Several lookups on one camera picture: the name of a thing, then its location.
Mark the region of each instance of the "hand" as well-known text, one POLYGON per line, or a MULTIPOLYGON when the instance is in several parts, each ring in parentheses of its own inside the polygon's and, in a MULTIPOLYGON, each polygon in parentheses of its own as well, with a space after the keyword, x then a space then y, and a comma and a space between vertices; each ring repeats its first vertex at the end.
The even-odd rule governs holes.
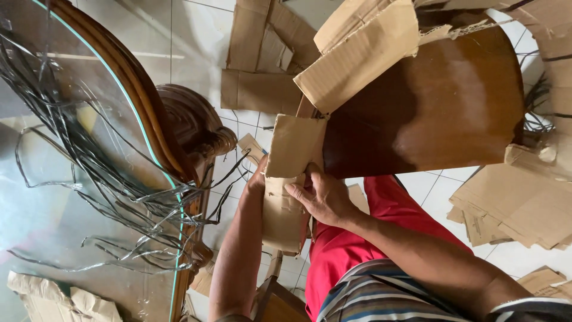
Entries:
POLYGON ((312 162, 306 167, 304 187, 287 184, 286 191, 319 222, 343 227, 359 209, 349 199, 347 187, 312 162))
POLYGON ((264 174, 262 172, 264 172, 264 169, 266 168, 267 160, 268 160, 268 155, 265 155, 262 157, 262 159, 260 159, 256 171, 248 180, 247 188, 261 192, 262 194, 264 193, 266 184, 264 181, 264 174))

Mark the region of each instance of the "striped shirt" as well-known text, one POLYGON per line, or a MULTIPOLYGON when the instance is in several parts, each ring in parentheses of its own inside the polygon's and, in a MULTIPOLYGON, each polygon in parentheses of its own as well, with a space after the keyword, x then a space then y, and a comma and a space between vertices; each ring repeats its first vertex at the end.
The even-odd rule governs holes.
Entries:
MULTIPOLYGON (((572 303, 531 297, 499 305, 487 322, 572 321, 572 303)), ((391 260, 373 260, 349 270, 329 292, 317 322, 469 322, 431 295, 391 260)))

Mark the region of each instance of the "white tile floor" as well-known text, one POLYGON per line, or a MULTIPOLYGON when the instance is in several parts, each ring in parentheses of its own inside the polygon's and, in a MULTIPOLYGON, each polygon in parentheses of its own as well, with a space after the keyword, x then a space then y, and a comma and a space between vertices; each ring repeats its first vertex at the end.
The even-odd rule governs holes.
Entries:
MULTIPOLYGON (((314 28, 319 28, 341 2, 342 0, 289 0, 285 5, 314 28)), ((136 52, 137 58, 156 84, 175 83, 198 91, 213 104, 224 124, 233 129, 239 138, 251 133, 262 147, 269 150, 272 131, 262 128, 273 126, 275 115, 220 109, 220 69, 225 66, 235 3, 236 0, 77 0, 81 10, 114 33, 131 51, 136 52)), ((497 11, 488 13, 497 21, 507 19, 506 15, 497 11)), ((515 51, 521 54, 519 61, 524 61, 522 70, 527 91, 543 72, 538 56, 525 58, 523 55, 536 50, 536 43, 530 32, 518 22, 507 23, 502 28, 515 51)), ((222 178, 236 158, 235 151, 218 157, 215 179, 222 178)), ((451 209, 449 197, 476 168, 434 170, 400 174, 398 177, 425 211, 468 243, 464 226, 446 220, 446 214, 451 209)), ((235 173, 225 184, 238 178, 239 174, 235 173)), ((347 179, 346 183, 360 183, 363 189, 361 178, 347 179)), ((244 184, 244 180, 235 184, 231 196, 223 206, 221 223, 205 229, 204 240, 214 250, 220 248, 244 184)), ((222 188, 213 190, 209 201, 210 209, 220 199, 222 191, 222 188)), ((305 288, 309 268, 308 247, 309 243, 299 258, 284 259, 279 278, 280 283, 301 298, 304 296, 301 290, 305 288)), ((549 265, 572 277, 572 248, 566 251, 548 251, 536 246, 526 249, 519 243, 510 242, 497 246, 483 245, 473 248, 473 251, 515 278, 543 265, 549 265)), ((262 256, 259 285, 269 264, 269 255, 263 253, 262 256)), ((198 293, 192 293, 192 299, 197 317, 205 321, 208 299, 198 293)))

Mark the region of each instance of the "person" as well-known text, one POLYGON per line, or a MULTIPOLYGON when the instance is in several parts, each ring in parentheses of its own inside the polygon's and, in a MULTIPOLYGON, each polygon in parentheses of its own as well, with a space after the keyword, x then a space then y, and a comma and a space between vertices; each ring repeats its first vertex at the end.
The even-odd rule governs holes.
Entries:
MULTIPOLYGON (((215 265, 209 321, 250 321, 266 158, 248 181, 215 265)), ((289 194, 318 221, 305 295, 312 321, 571 321, 568 300, 534 298, 431 218, 393 176, 364 178, 371 215, 310 163, 289 194)))

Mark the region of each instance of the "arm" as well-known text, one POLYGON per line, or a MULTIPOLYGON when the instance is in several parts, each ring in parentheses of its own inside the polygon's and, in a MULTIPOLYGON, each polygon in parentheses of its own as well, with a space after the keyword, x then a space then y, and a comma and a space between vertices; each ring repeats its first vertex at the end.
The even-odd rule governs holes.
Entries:
POLYGON ((262 158, 240 197, 223 240, 210 285, 209 321, 228 315, 250 316, 262 248, 262 202, 266 166, 262 158))
POLYGON ((296 185, 286 189, 318 221, 372 243, 417 282, 474 319, 482 321, 495 306, 531 296, 494 265, 449 242, 362 213, 345 187, 316 165, 310 164, 307 174, 311 181, 306 189, 296 185))

